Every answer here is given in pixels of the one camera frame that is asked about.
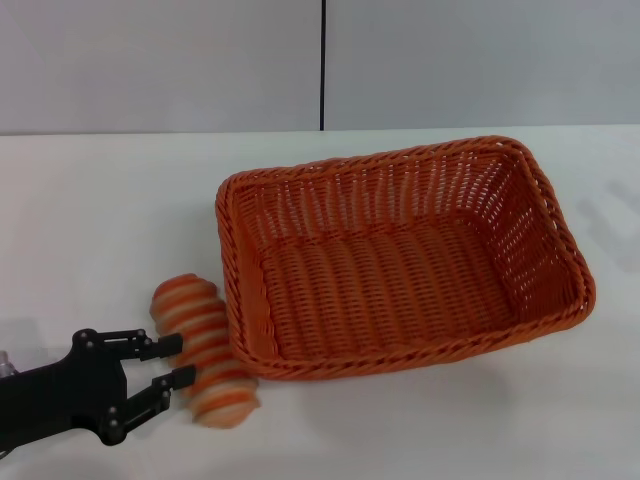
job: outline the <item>orange and white striped object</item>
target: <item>orange and white striped object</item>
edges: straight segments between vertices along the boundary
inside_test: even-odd
[[[167,280],[156,289],[150,313],[159,335],[182,334],[173,366],[196,366],[196,381],[185,392],[197,423],[232,428],[260,406],[257,380],[231,353],[225,303],[213,283],[192,273]]]

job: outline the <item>white table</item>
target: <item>white table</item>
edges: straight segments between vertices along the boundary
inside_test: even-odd
[[[264,382],[232,431],[175,402],[114,448],[84,431],[20,448],[0,480],[638,478],[640,126],[0,138],[0,348],[27,370],[84,327],[152,331],[173,275],[220,284],[213,203],[234,172],[491,133],[556,188],[598,285],[584,324],[453,365]],[[131,392],[167,371],[126,369]]]

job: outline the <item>basket bottom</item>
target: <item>basket bottom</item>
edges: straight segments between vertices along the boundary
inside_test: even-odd
[[[288,243],[265,252],[262,269],[282,359],[426,347],[517,321],[466,222]]]

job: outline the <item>gray wall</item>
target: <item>gray wall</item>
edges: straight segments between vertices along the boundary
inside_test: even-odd
[[[316,130],[321,0],[0,0],[0,133]],[[328,0],[327,129],[640,123],[637,0]]]
[[[315,130],[316,0],[1,0],[0,132]]]
[[[640,123],[637,0],[329,0],[327,127]]]

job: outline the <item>woven pattern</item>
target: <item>woven pattern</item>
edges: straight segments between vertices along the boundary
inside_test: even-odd
[[[594,307],[553,189],[513,139],[244,172],[216,210],[232,348],[263,377],[457,361]]]

